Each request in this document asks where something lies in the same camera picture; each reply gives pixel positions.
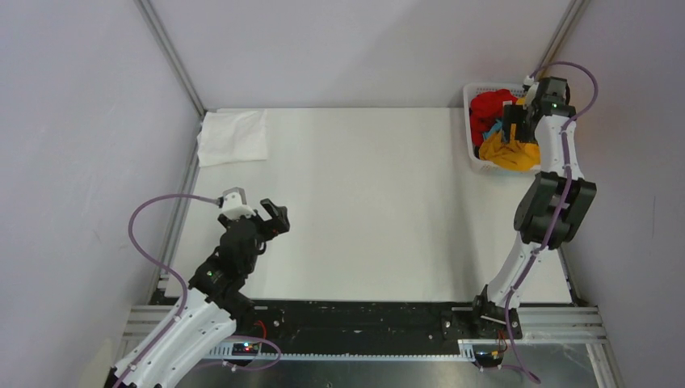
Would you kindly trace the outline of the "yellow t shirt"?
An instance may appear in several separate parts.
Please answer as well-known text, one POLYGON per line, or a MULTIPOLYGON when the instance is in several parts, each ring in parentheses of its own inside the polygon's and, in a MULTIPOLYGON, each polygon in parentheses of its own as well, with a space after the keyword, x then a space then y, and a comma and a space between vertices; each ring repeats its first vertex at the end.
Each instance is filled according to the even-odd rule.
POLYGON ((517 140, 504 142, 502 133, 496 133, 483 141, 479 150, 480 160, 491 162, 508 171, 525 172, 540 165, 540 148, 537 144, 517 140))

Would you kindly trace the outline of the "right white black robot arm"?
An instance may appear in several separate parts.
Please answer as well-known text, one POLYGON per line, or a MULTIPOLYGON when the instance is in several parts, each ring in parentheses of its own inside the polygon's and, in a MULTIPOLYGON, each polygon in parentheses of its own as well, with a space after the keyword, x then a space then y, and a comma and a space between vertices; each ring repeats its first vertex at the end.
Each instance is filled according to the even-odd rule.
POLYGON ((574 131, 579 113, 563 78, 526 81, 522 103, 503 108, 506 145, 536 145, 540 171, 515 212, 515 243, 495 278, 474 298, 469 326, 480 339, 511 338, 523 286, 544 251, 571 241, 597 193, 580 170, 574 131))

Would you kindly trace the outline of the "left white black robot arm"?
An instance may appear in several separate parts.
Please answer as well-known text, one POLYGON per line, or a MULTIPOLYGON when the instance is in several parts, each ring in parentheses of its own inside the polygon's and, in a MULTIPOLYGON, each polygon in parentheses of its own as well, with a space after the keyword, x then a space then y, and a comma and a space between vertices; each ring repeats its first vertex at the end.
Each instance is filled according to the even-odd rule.
POLYGON ((254 301, 241 289, 268 242, 290 230, 288 209, 263 199, 269 216, 264 219, 238 192, 211 202, 220 209, 217 220, 224 228, 219 243, 190 280, 168 271, 180 283, 181 296, 142 342, 111 367, 107 387, 174 387, 220 342, 253 330, 254 301))

